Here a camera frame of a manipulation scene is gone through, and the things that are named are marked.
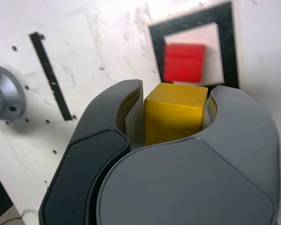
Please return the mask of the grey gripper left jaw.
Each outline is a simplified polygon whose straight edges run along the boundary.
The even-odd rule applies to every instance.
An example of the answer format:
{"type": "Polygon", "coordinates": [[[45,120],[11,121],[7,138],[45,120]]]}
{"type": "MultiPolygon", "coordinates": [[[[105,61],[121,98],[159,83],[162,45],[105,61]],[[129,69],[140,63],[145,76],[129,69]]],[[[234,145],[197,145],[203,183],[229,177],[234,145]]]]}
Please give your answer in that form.
{"type": "Polygon", "coordinates": [[[143,100],[143,82],[124,80],[95,97],[82,114],[39,209],[42,225],[94,225],[100,186],[130,152],[125,120],[143,100]]]}

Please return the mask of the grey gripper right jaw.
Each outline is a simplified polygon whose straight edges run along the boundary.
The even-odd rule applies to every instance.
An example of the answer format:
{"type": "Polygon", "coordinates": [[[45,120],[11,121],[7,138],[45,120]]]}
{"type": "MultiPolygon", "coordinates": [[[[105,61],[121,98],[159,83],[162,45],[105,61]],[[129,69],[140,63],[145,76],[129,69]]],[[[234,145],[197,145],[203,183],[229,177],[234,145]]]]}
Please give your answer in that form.
{"type": "Polygon", "coordinates": [[[244,91],[217,86],[209,125],[190,137],[121,158],[97,198],[99,225],[274,225],[279,134],[244,91]]]}

